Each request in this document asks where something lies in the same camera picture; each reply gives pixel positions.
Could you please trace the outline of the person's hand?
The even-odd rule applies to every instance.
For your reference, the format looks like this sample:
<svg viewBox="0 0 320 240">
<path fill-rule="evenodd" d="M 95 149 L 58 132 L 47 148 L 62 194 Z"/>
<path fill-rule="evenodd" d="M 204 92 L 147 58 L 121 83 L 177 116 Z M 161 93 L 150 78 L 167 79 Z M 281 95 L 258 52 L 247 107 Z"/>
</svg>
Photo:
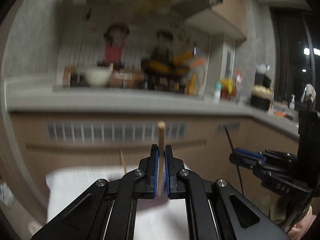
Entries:
<svg viewBox="0 0 320 240">
<path fill-rule="evenodd" d="M 285 197 L 273 198 L 268 217 L 281 227 L 290 239 L 302 239 L 316 219 L 312 202 L 313 200 L 293 207 Z"/>
</svg>

